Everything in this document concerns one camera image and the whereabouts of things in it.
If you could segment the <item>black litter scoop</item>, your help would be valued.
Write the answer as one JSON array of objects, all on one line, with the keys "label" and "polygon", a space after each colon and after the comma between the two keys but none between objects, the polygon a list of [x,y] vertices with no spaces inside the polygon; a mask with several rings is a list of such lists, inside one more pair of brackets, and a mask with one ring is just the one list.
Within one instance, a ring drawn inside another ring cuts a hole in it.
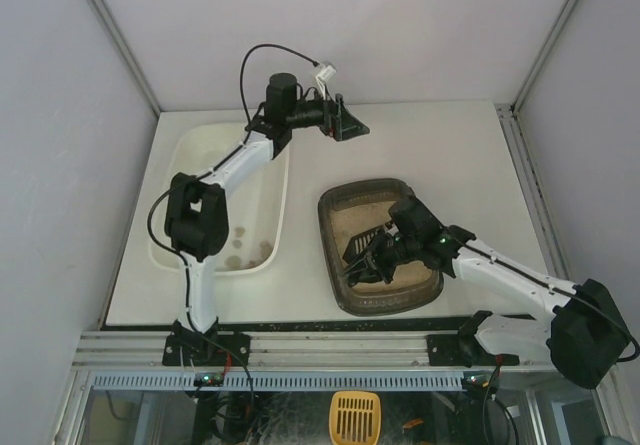
[{"label": "black litter scoop", "polygon": [[374,227],[367,231],[361,232],[353,236],[345,249],[355,248],[356,252],[360,252],[368,246],[378,245],[384,242],[385,228],[383,226]]}]

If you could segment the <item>dark brown litter box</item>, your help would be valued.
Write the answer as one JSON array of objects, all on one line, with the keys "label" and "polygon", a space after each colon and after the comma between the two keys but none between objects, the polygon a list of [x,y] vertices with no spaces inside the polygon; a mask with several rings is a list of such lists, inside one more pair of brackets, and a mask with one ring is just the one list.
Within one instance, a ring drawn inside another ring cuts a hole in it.
[{"label": "dark brown litter box", "polygon": [[379,280],[349,286],[344,274],[349,240],[389,222],[388,209],[412,192],[402,180],[379,178],[340,185],[321,195],[320,237],[334,297],[343,311],[355,316],[397,314],[427,305],[441,294],[443,277],[419,261],[397,267],[389,284]]}]

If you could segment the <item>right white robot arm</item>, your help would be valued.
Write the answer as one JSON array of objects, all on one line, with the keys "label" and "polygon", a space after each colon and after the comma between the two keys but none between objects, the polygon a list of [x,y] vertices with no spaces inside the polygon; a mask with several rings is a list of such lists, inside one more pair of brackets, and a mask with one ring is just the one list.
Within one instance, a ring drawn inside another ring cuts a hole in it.
[{"label": "right white robot arm", "polygon": [[525,318],[475,312],[456,332],[454,352],[467,367],[552,364],[573,384],[596,388],[609,370],[639,357],[639,342],[602,283],[539,273],[456,225],[445,225],[415,196],[395,202],[386,223],[350,238],[343,259],[349,285],[391,283],[401,265],[427,268],[485,286],[524,307]]}]

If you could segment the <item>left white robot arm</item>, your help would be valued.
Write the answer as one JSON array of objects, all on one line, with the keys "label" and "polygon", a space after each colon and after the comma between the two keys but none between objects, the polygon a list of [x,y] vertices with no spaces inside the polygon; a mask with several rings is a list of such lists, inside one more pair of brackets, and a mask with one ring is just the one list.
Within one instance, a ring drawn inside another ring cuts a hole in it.
[{"label": "left white robot arm", "polygon": [[172,252],[184,264],[186,317],[194,332],[205,334],[218,321],[213,297],[214,263],[229,237],[228,199],[237,188],[275,160],[296,129],[316,127],[337,142],[369,133],[369,128],[348,111],[343,96],[328,92],[327,83],[335,73],[327,62],[317,65],[311,97],[299,90],[294,75],[272,75],[265,99],[238,144],[200,174],[178,173],[172,178],[164,232]]}]

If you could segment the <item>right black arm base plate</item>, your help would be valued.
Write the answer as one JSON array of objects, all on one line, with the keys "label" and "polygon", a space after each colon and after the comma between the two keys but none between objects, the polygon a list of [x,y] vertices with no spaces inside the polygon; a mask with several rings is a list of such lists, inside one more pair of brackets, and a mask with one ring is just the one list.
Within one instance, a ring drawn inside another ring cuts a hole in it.
[{"label": "right black arm base plate", "polygon": [[487,352],[473,337],[458,334],[430,334],[426,337],[429,364],[432,366],[517,366],[517,355]]}]

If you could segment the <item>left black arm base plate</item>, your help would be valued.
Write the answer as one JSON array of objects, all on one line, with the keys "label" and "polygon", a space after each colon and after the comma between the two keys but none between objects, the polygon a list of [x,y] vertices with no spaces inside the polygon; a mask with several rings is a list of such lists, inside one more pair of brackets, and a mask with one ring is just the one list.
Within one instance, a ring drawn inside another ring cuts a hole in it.
[{"label": "left black arm base plate", "polygon": [[251,338],[242,333],[222,334],[213,337],[215,344],[186,330],[170,334],[164,345],[162,365],[241,366],[248,364]]}]

